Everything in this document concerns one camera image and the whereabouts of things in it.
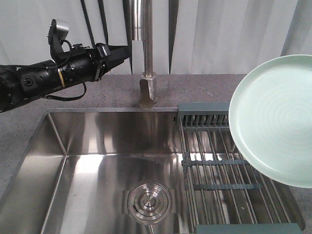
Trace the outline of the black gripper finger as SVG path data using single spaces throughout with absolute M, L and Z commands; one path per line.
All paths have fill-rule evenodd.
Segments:
M 108 73 L 113 68 L 121 65 L 129 57 L 128 46 L 112 46 L 97 43 L 96 49 L 98 51 L 98 75 Z

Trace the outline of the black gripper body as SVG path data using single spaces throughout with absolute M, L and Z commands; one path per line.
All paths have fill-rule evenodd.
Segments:
M 58 78 L 62 86 L 73 86 L 81 81 L 94 82 L 107 73 L 107 45 L 96 44 L 95 48 L 75 44 L 65 52 L 58 52 Z

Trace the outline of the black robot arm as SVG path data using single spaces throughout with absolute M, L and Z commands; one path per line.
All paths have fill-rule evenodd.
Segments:
M 40 98 L 58 101 L 81 99 L 83 95 L 60 97 L 54 93 L 99 81 L 131 56 L 128 46 L 97 43 L 94 48 L 81 44 L 69 47 L 69 51 L 57 54 L 53 60 L 32 65 L 2 65 L 0 111 L 7 112 Z

